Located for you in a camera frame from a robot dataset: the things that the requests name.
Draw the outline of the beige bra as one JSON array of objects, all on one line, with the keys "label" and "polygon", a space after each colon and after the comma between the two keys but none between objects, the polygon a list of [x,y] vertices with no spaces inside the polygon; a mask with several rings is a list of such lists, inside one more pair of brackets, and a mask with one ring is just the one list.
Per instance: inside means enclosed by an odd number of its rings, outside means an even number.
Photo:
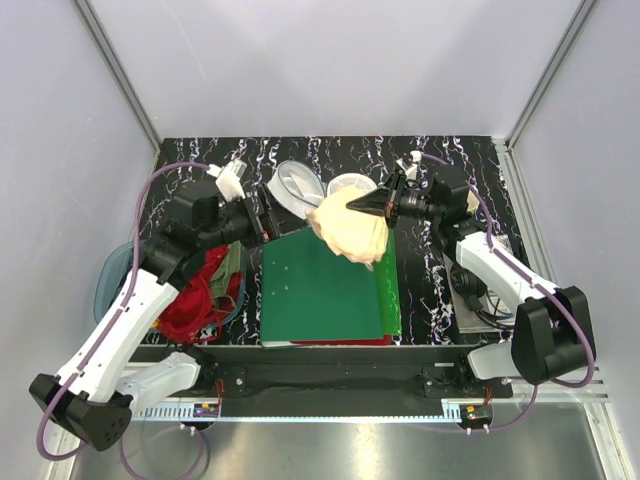
[{"label": "beige bra", "polygon": [[389,228],[382,217],[347,208],[350,201],[363,194],[353,185],[345,186],[309,210],[306,219],[334,255],[373,271],[386,252]]}]

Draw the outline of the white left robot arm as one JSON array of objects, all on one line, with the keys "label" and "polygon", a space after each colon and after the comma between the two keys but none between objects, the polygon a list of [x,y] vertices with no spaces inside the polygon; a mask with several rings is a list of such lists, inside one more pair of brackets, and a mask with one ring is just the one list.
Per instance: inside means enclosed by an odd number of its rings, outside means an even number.
[{"label": "white left robot arm", "polygon": [[280,236],[273,205],[263,184],[231,200],[213,181],[178,189],[160,230],[134,247],[125,285],[91,336],[56,374],[40,373],[29,386],[43,412],[36,446],[44,458],[55,457],[44,445],[48,423],[104,451],[123,436],[136,410],[175,391],[203,396],[214,388],[214,369],[200,354],[182,352],[138,379],[123,384],[120,378],[152,322],[203,268],[209,250],[234,242],[253,248]]}]

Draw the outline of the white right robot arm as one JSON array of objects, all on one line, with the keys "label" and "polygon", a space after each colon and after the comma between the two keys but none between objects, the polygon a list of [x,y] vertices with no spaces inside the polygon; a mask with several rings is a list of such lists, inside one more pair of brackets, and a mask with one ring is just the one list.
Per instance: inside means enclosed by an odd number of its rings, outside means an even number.
[{"label": "white right robot arm", "polygon": [[504,249],[492,233],[492,221],[479,222],[470,211],[470,201],[479,197],[461,171],[444,165],[424,189],[411,187],[406,174],[396,169],[347,207],[379,216],[388,226],[401,217],[429,222],[436,248],[484,283],[513,314],[510,341],[470,351],[467,363],[454,371],[460,393],[476,396],[498,377],[521,378],[531,385],[588,385],[596,349],[586,295],[575,286],[561,288],[544,279]]}]

